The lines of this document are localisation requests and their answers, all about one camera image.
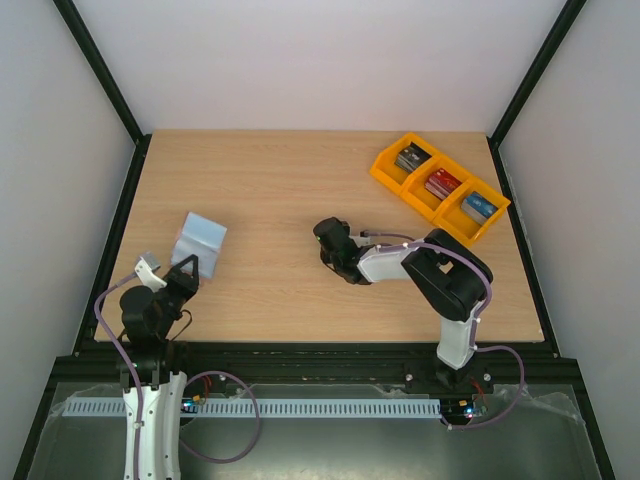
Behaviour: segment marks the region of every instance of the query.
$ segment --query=wooden tabletop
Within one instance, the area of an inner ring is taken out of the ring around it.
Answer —
[[[228,228],[215,276],[186,308],[190,341],[438,341],[440,321],[411,281],[349,285],[319,258],[312,229],[336,216],[355,231],[425,236],[433,228],[368,173],[401,132],[157,131],[112,283],[152,251],[164,274],[188,211]],[[484,134],[419,133],[499,189]],[[494,274],[480,341],[542,341],[505,215],[473,248]],[[119,297],[104,316],[122,330]],[[176,332],[184,320],[174,325]],[[96,339],[106,340],[99,330]]]

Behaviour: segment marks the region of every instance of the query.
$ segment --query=purple cable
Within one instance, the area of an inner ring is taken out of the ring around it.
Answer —
[[[129,355],[127,355],[127,352],[125,351],[124,347],[118,341],[118,338],[113,333],[113,331],[109,328],[109,325],[107,325],[107,322],[104,321],[104,318],[102,317],[102,313],[100,312],[100,304],[106,298],[106,296],[109,295],[111,292],[113,292],[116,288],[120,288],[122,285],[124,285],[130,280],[133,280],[134,278],[136,278],[135,273],[127,275],[122,280],[120,280],[119,282],[116,282],[114,285],[110,286],[107,290],[102,292],[98,296],[98,298],[96,298],[96,302],[93,304],[93,311],[96,314],[96,318],[98,319],[98,322],[100,323],[100,325],[102,325],[102,328],[104,328],[105,332],[107,332],[107,335],[111,340],[111,342],[113,343],[113,346],[116,347],[116,350],[118,350],[118,353],[124,360],[124,363],[127,364],[127,367],[129,368],[129,372],[131,372],[131,378],[133,378],[133,383],[135,384],[136,391],[138,393],[138,409],[136,411],[136,423],[140,424],[140,422],[142,422],[142,409],[143,409],[142,384],[140,383],[140,377],[138,376],[138,372],[136,372],[136,369],[133,366],[133,362],[129,358]],[[134,479],[139,478],[139,475],[138,475],[139,459],[140,459],[140,429],[136,428],[136,431],[133,436],[133,478]]]
[[[522,395],[522,391],[524,390],[524,385],[525,385],[524,363],[522,362],[522,358],[520,357],[520,355],[518,355],[518,352],[516,352],[511,347],[507,347],[506,345],[496,345],[494,347],[484,347],[484,348],[476,349],[476,351],[479,353],[495,352],[497,350],[504,350],[505,352],[511,353],[514,357],[516,357],[516,360],[518,361],[518,366],[520,367],[520,384],[518,385],[518,391],[516,392],[515,398],[507,408],[505,408],[498,415],[496,415],[490,420],[487,420],[486,422],[474,423],[473,425],[451,425],[449,422],[447,422],[447,420],[444,417],[442,417],[441,418],[442,423],[444,423],[449,430],[472,430],[474,428],[488,427],[489,425],[496,424],[499,421],[503,420],[509,414],[509,412],[513,410],[513,408],[516,406],[516,403],[518,403],[518,399]]]
[[[199,373],[198,375],[196,375],[194,377],[191,377],[189,379],[189,381],[187,382],[187,385],[192,384],[193,382],[195,382],[199,378],[202,378],[202,377],[205,377],[205,376],[209,376],[209,375],[224,375],[225,377],[229,377],[231,380],[233,380],[238,385],[240,385],[242,388],[244,388],[245,391],[249,394],[249,398],[251,398],[251,403],[253,403],[253,408],[254,408],[254,410],[256,412],[256,428],[253,430],[253,436],[251,437],[251,440],[249,441],[249,444],[247,445],[247,447],[242,452],[240,452],[239,454],[237,454],[236,456],[231,457],[231,458],[218,459],[218,458],[207,457],[206,455],[195,451],[193,448],[191,448],[189,445],[187,445],[185,443],[185,441],[182,440],[182,439],[180,439],[180,445],[182,445],[182,447],[187,452],[189,452],[191,455],[193,455],[196,458],[199,458],[200,460],[204,460],[205,462],[217,463],[217,464],[233,463],[233,462],[236,462],[236,461],[240,460],[241,458],[246,457],[247,454],[253,449],[253,447],[256,445],[256,442],[258,441],[258,436],[260,435],[260,424],[261,424],[261,422],[260,422],[260,410],[259,410],[259,407],[258,407],[258,400],[256,399],[256,396],[251,391],[251,389],[247,386],[246,383],[244,383],[242,380],[240,380],[235,375],[232,375],[232,374],[227,373],[227,372],[220,372],[218,370],[210,370],[208,372]]]
[[[362,233],[364,233],[367,237],[395,237],[404,238],[405,240],[409,240],[410,242],[415,241],[415,238],[410,237],[409,235],[404,235],[402,233],[370,232],[369,230],[364,230]]]
[[[436,253],[444,253],[448,257],[451,257],[454,260],[458,260],[463,265],[469,267],[469,269],[478,276],[478,278],[482,281],[484,288],[487,292],[487,297],[485,298],[484,303],[476,311],[476,318],[478,318],[480,313],[482,313],[482,311],[489,306],[489,303],[491,302],[491,298],[493,297],[491,284],[489,283],[489,280],[484,275],[484,273],[482,273],[482,271],[478,267],[476,267],[473,263],[471,263],[469,260],[458,255],[457,253],[452,252],[449,249],[438,247],[436,245],[431,245],[425,242],[412,242],[407,244],[406,247],[404,245],[395,245],[393,247],[381,247],[380,251],[391,251],[392,249],[398,250],[401,248],[403,249],[403,248],[413,248],[413,247],[428,248],[430,250],[435,251]],[[495,352],[497,350],[504,350],[506,352],[511,353],[514,357],[516,357],[516,360],[518,361],[518,366],[520,367],[520,384],[518,385],[518,391],[516,393],[516,396],[513,399],[513,401],[509,404],[509,406],[505,408],[502,412],[500,412],[499,415],[492,418],[491,420],[487,420],[486,422],[482,422],[482,423],[476,423],[474,425],[451,425],[449,424],[449,422],[447,422],[447,420],[444,417],[442,417],[442,422],[450,430],[470,430],[474,428],[487,427],[489,425],[498,423],[500,420],[505,418],[509,414],[509,412],[511,412],[511,410],[513,410],[513,408],[516,406],[516,403],[518,402],[518,399],[520,398],[520,395],[522,395],[522,391],[524,390],[524,386],[525,386],[524,363],[522,362],[522,358],[520,357],[520,355],[518,355],[518,352],[516,352],[511,347],[507,347],[506,345],[496,345],[494,347],[484,347],[484,348],[476,347],[475,342],[476,342],[477,327],[478,327],[478,322],[476,322],[474,319],[474,322],[471,326],[471,336],[469,339],[469,346],[472,347],[476,352],[480,352],[480,353]]]
[[[484,299],[484,303],[480,305],[480,307],[478,307],[478,310],[476,311],[475,318],[479,318],[480,314],[489,306],[489,303],[491,303],[491,299],[493,298],[493,290],[491,289],[491,283],[489,283],[489,280],[487,279],[485,274],[482,273],[482,270],[480,270],[471,261],[464,258],[462,255],[459,255],[456,252],[449,250],[448,248],[442,248],[437,245],[432,245],[426,242],[411,242],[411,243],[407,243],[406,247],[405,245],[394,245],[393,247],[380,247],[380,251],[389,252],[389,251],[392,251],[392,249],[400,250],[404,248],[414,248],[414,247],[428,248],[429,250],[433,250],[436,253],[444,253],[447,257],[453,258],[454,260],[457,260],[460,263],[462,263],[464,266],[468,267],[473,273],[475,273],[478,276],[478,278],[484,285],[484,289],[487,294],[486,298]],[[478,328],[478,322],[474,319],[473,324],[471,325],[471,335],[469,337],[470,347],[473,347],[476,344],[477,328]]]

